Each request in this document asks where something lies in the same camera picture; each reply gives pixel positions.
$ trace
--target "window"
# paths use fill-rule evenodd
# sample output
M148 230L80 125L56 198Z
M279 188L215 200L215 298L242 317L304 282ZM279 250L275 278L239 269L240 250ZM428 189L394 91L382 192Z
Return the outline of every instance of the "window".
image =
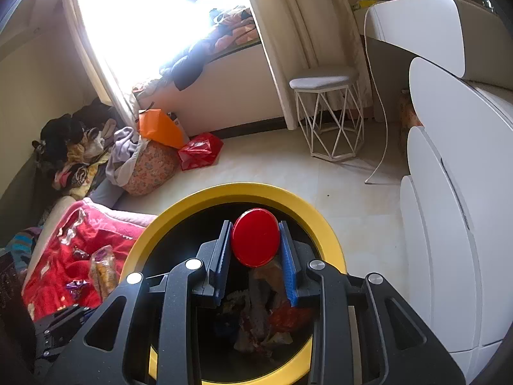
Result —
M80 0L88 33L101 45L120 85L158 77L158 68L208 34L210 12L249 0Z

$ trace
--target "white wardrobe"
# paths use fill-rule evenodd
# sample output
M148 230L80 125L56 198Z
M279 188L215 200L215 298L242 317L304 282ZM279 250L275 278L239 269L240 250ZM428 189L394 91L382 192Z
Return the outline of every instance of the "white wardrobe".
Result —
M367 22L418 55L424 127L409 133L401 184L409 297L470 383L513 322L513 40L467 0L389 1Z

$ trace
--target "tile floor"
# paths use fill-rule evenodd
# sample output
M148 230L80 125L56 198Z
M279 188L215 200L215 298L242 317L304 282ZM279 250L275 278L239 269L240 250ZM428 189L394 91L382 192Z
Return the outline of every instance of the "tile floor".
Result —
M384 124L366 120L358 158L333 164L309 155L301 130L277 130L224 140L211 167L180 172L143 197L125 196L116 208L159 214L183 197L227 182L263 182L313 204L337 234L352 275L377 271L407 298L407 261L399 185L408 167L391 126L385 162L364 185L383 154Z

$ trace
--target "power cord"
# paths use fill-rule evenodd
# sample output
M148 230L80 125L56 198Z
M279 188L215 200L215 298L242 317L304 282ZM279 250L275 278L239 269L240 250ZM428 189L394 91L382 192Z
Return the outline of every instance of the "power cord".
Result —
M376 173L378 168L381 166L381 164L383 163L383 160L385 159L385 155L386 155L386 150L388 148L388 120L386 118L385 106L383 105L383 101L381 100L381 96L380 96L380 92L378 90L378 86L376 85L376 80L374 79L373 67L370 64L370 58L369 58L369 48L367 46L367 33L366 33L366 30L367 30L367 16L369 15L369 12L373 9L373 7L374 6L369 7L367 12L365 13L365 19L364 19L364 22L363 22L363 37L364 37L364 40L365 40L365 56L367 57L367 62L369 63L370 76L373 79L374 88L376 88L376 94L378 95L378 99L380 100L380 103L381 103L381 108L383 109L383 116L385 118L386 136L385 136L385 150L383 151L383 156L381 157L381 160L378 163L378 166L376 166L376 169L374 170L374 172L371 173L370 177L365 180L365 184L366 185L374 185L374 183L369 182L369 181L374 176L374 174Z

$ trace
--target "curtain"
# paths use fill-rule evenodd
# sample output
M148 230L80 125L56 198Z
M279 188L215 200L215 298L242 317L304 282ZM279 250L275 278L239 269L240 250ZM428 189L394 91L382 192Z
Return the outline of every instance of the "curtain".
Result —
M62 0L76 51L100 101L114 106L125 122L135 128L139 107L135 97L124 94L104 57L93 48L84 24L79 0Z
M250 0L253 17L288 129L296 129L289 81L303 69L330 64L355 67L363 107L373 103L355 18L347 0Z

